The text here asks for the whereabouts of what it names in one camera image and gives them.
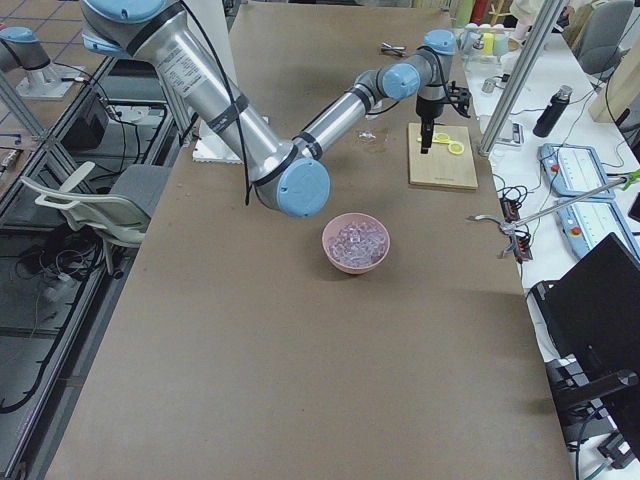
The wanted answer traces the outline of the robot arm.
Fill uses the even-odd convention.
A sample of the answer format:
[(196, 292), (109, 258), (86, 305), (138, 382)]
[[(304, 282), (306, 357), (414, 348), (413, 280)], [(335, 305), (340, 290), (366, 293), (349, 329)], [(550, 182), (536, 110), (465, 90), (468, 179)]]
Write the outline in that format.
[(151, 64), (168, 89), (191, 107), (241, 159), (248, 192), (266, 207), (292, 217), (323, 209), (331, 181), (324, 152), (377, 104), (414, 97), (421, 118), (421, 150), (431, 147), (445, 105), (468, 112), (465, 94), (449, 82), (456, 39), (449, 30), (428, 32), (400, 61), (368, 70), (293, 139), (280, 138), (227, 74), (213, 43), (183, 1), (84, 1), (87, 49)]

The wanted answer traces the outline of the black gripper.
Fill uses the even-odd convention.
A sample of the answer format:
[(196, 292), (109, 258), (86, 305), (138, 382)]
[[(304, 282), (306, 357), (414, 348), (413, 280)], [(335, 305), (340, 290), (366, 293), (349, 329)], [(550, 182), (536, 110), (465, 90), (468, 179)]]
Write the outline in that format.
[(444, 111), (444, 99), (428, 100), (423, 97), (416, 98), (416, 113), (421, 119), (421, 143), (420, 153), (428, 154), (432, 146), (433, 122)]

